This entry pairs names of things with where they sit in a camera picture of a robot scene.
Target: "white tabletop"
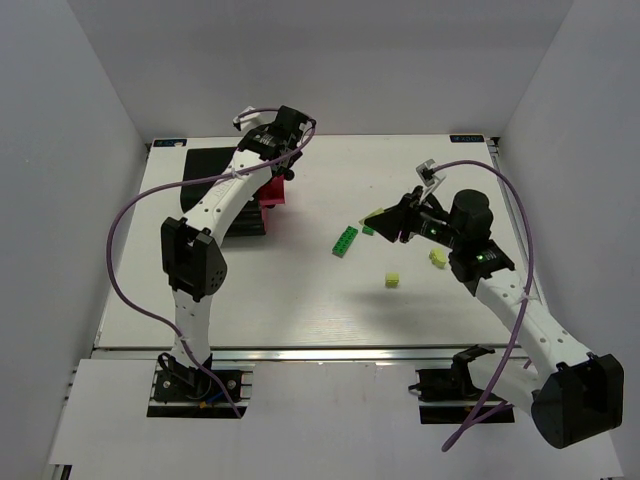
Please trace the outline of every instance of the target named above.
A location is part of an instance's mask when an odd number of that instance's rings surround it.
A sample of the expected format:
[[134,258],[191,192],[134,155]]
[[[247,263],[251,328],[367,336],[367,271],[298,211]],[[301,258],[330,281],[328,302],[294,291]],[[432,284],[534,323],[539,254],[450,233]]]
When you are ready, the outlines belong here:
[[[141,190],[182,178],[187,149],[232,146],[237,138],[189,139],[152,148]],[[348,225],[395,205],[420,180],[415,167],[473,159],[491,164],[483,143],[452,144],[447,135],[321,136],[296,163],[286,205],[269,211],[266,236],[226,239],[227,279],[213,299],[209,341],[215,347],[415,346],[505,343],[499,320],[429,261],[424,238],[391,244],[359,233],[344,258],[331,254]],[[437,196],[448,209],[464,188],[485,193],[493,238],[522,270],[522,257],[496,178],[472,166],[447,171]],[[160,225],[180,218],[179,190],[143,200],[133,216],[118,269],[122,288],[140,305],[173,319],[162,272]],[[400,286],[386,289],[386,272]],[[97,346],[167,347],[165,326],[126,307],[110,292]]]
[[147,418],[155,361],[82,360],[50,462],[72,480],[493,479],[619,475],[609,434],[556,450],[533,421],[420,425],[412,365],[265,362],[242,420]]

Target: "cable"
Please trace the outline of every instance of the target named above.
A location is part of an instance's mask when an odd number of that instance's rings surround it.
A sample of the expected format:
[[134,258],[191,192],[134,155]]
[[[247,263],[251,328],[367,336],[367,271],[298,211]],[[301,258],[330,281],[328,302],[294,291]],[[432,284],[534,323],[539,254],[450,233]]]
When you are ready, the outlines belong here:
[[218,398],[220,398],[223,395],[224,392],[218,392],[215,395],[213,395],[212,397],[207,398],[204,402],[200,402],[200,408],[204,408],[207,405],[211,405],[213,402],[215,402]]
[[497,407],[495,407],[492,410],[490,410],[489,412],[487,412],[484,415],[482,415],[481,417],[479,417],[478,419],[476,418],[476,415],[478,415],[478,412],[484,406],[485,402],[489,398],[489,395],[491,395],[491,392],[492,392],[493,388],[496,386],[496,383],[498,383],[498,379],[500,378],[500,375],[502,375],[502,372],[504,371],[505,367],[507,366],[507,362],[509,361],[509,357],[511,356],[511,352],[513,351],[513,349],[516,346],[518,333],[520,332],[520,327],[522,326],[522,322],[524,321],[524,314],[525,314],[526,309],[527,309],[527,304],[529,303],[529,297],[528,296],[529,296],[529,293],[531,292],[531,286],[533,285],[533,237],[531,236],[531,226],[529,225],[529,220],[527,219],[527,214],[526,214],[525,209],[524,209],[524,204],[522,203],[522,199],[518,195],[518,192],[516,191],[515,186],[500,171],[496,170],[493,167],[485,165],[484,163],[475,161],[475,160],[458,160],[458,161],[455,161],[455,162],[445,163],[443,165],[434,167],[433,173],[436,173],[436,172],[438,172],[440,170],[444,170],[446,168],[451,168],[451,167],[455,167],[455,166],[459,166],[459,165],[475,165],[476,167],[480,167],[480,168],[484,168],[485,170],[489,170],[490,172],[495,174],[500,180],[502,180],[504,182],[504,184],[507,186],[507,188],[509,188],[509,190],[511,191],[511,194],[513,195],[513,198],[516,201],[516,204],[518,205],[518,209],[520,210],[520,216],[522,217],[522,223],[524,224],[524,230],[525,230],[525,234],[526,234],[526,237],[527,237],[527,253],[528,253],[527,278],[526,278],[526,281],[525,281],[525,284],[524,284],[524,289],[523,289],[524,296],[523,296],[522,303],[520,304],[520,310],[518,311],[518,316],[516,317],[515,324],[513,325],[513,331],[511,332],[511,337],[509,338],[509,343],[507,344],[507,348],[505,349],[504,354],[503,354],[502,358],[500,359],[500,363],[498,364],[498,367],[496,368],[496,371],[494,372],[493,376],[491,377],[491,379],[487,383],[487,386],[486,386],[484,392],[482,392],[482,395],[480,395],[480,398],[478,399],[478,402],[475,404],[475,406],[473,407],[471,412],[469,412],[469,415],[467,415],[467,418],[465,418],[464,422],[462,423],[462,425],[460,425],[458,430],[456,430],[453,433],[453,435],[451,435],[447,439],[447,441],[444,442],[444,444],[442,445],[442,451],[443,452],[449,451],[449,449],[451,447],[453,447],[455,445],[455,443],[460,439],[462,434],[467,429],[469,429],[470,427],[475,425],[477,423],[477,421],[485,420],[485,419],[489,418],[491,415],[493,415],[494,413],[497,413],[498,411],[500,411],[501,409],[506,407],[506,402],[505,402],[504,405],[500,404]]
[[[237,118],[242,118],[242,117],[244,117],[246,115],[250,115],[252,113],[277,112],[277,111],[278,111],[277,108],[255,108],[255,109],[250,110],[248,112],[241,113],[240,115],[238,115]],[[236,172],[236,174],[247,175],[247,174],[249,174],[251,172],[255,172],[256,170],[259,170],[261,168],[267,168],[267,167],[271,167],[272,165],[276,165],[276,164],[282,162],[283,160],[286,160],[287,158],[300,153],[302,151],[302,149],[304,149],[309,144],[309,142],[311,141],[311,139],[313,138],[313,136],[316,133],[316,120],[314,120],[314,119],[309,117],[309,123],[311,124],[311,127],[309,128],[309,130],[310,130],[309,131],[309,136],[306,139],[303,139],[302,142],[300,142],[300,145],[297,148],[295,148],[295,149],[293,149],[293,150],[291,150],[289,152],[284,153],[283,155],[281,155],[280,157],[276,158],[275,160],[269,160],[268,162],[261,163],[260,165],[256,165],[256,166],[253,166],[253,167],[248,167],[248,168],[244,168],[242,170],[238,170]],[[164,317],[162,317],[162,316],[160,316],[160,315],[158,315],[156,313],[153,313],[153,312],[151,312],[149,310],[146,310],[145,308],[139,306],[138,304],[134,303],[131,299],[129,299],[129,297],[127,297],[124,294],[124,292],[120,288],[120,285],[118,284],[118,280],[116,278],[116,274],[115,274],[115,270],[114,270],[114,266],[113,266],[113,240],[114,240],[114,237],[115,237],[116,230],[118,228],[118,224],[122,220],[122,217],[124,217],[125,214],[129,211],[129,209],[131,207],[133,207],[136,203],[138,203],[140,200],[142,200],[143,198],[146,198],[149,195],[152,195],[154,193],[162,192],[163,190],[169,190],[170,188],[188,187],[190,185],[201,185],[203,183],[212,183],[212,182],[224,182],[226,180],[229,180],[232,177],[233,177],[232,174],[225,173],[225,174],[222,174],[222,175],[214,175],[212,177],[197,178],[195,180],[185,180],[185,181],[181,181],[181,182],[172,182],[172,183],[167,183],[165,185],[159,185],[157,187],[150,188],[149,190],[136,195],[135,197],[133,197],[131,200],[129,200],[129,202],[127,202],[120,209],[120,211],[116,214],[115,218],[113,219],[113,222],[111,223],[111,227],[109,228],[109,234],[107,235],[106,261],[107,261],[107,274],[109,275],[109,281],[111,282],[111,286],[113,287],[113,290],[116,292],[116,295],[118,295],[118,297],[120,297],[120,300],[122,300],[127,306],[129,306],[130,308],[132,308],[136,312],[141,313],[143,315],[146,315],[147,317],[153,318],[154,320],[159,321],[160,323],[166,325],[171,330],[173,330],[173,332],[176,334],[178,339],[180,339],[180,342],[182,343],[182,346],[184,347],[184,351],[187,354],[187,357],[189,357],[189,360],[191,360],[191,362],[200,371],[205,373],[214,382],[216,382],[218,384],[218,386],[220,387],[220,389],[221,389],[222,393],[224,394],[225,398],[229,402],[229,405],[231,405],[231,408],[233,408],[233,411],[236,414],[236,416],[238,418],[241,418],[242,416],[240,415],[240,412],[238,411],[238,408],[236,407],[235,403],[233,403],[233,400],[231,399],[231,396],[229,395],[229,392],[227,391],[225,385],[222,383],[222,381],[218,378],[217,375],[215,375],[208,368],[205,368],[200,362],[198,362],[196,360],[196,358],[193,356],[193,352],[189,348],[189,345],[187,344],[186,341],[183,340],[182,331],[176,325],[174,325],[173,322],[171,322],[170,320],[167,320],[166,318],[164,318]]]

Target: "gray wall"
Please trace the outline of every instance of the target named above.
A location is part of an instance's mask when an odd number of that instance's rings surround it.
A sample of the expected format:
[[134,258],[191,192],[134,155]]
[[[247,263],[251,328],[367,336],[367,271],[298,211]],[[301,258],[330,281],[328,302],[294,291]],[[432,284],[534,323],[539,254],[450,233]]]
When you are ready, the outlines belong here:
[[321,133],[499,134],[571,0],[69,3],[148,141],[281,103]]
[[0,476],[39,478],[144,147],[64,0],[0,2]]
[[579,0],[504,133],[551,310],[625,366],[612,434],[640,478],[640,3]]

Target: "yellow lego brick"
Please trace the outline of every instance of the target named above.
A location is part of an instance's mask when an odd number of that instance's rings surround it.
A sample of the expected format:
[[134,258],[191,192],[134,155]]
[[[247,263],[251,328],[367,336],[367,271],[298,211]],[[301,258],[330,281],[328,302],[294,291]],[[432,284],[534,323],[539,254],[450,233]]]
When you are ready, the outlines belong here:
[[360,220],[358,223],[360,223],[360,225],[362,225],[364,227],[364,221],[369,218],[369,217],[375,217],[376,215],[380,215],[381,213],[384,213],[384,208],[379,208],[378,210],[376,210],[375,212],[371,212],[369,215],[367,215],[366,217],[364,217],[362,220]]
[[444,268],[447,264],[447,257],[444,252],[439,248],[434,248],[429,252],[429,258],[431,259],[431,263],[433,263],[438,268]]
[[400,283],[400,274],[387,273],[384,276],[384,286],[387,288],[396,288]]

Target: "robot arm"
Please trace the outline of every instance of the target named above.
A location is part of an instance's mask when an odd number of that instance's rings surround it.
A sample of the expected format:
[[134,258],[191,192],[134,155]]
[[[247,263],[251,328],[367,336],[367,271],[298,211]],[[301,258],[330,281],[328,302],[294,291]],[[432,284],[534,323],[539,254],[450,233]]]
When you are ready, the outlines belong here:
[[175,322],[182,338],[175,338],[170,355],[163,354],[160,364],[172,377],[193,389],[197,398],[203,381],[209,379],[184,351],[188,345],[194,358],[209,367],[209,316],[211,300],[227,275],[227,264],[220,251],[224,236],[238,213],[256,192],[273,177],[293,178],[291,167],[302,153],[291,155],[271,168],[259,168],[243,175],[236,171],[259,167],[294,150],[304,135],[304,125],[314,121],[303,113],[282,106],[275,120],[260,124],[257,114],[236,117],[234,125],[248,132],[224,173],[234,177],[216,183],[197,205],[180,219],[167,218],[162,225],[162,266],[169,277],[175,302]]
[[[444,179],[434,174],[434,164],[430,160],[417,169],[425,189],[416,187],[398,205],[364,223],[391,242],[406,243],[420,235],[450,248],[452,273],[512,331],[523,282],[490,238],[489,200],[475,190],[462,190],[446,212],[433,195]],[[507,364],[493,392],[531,415],[547,442],[564,448],[621,424],[624,374],[612,355],[594,355],[535,299],[529,299],[518,341],[535,371]],[[493,353],[475,346],[457,354],[454,386],[463,393],[485,389],[500,361]]]

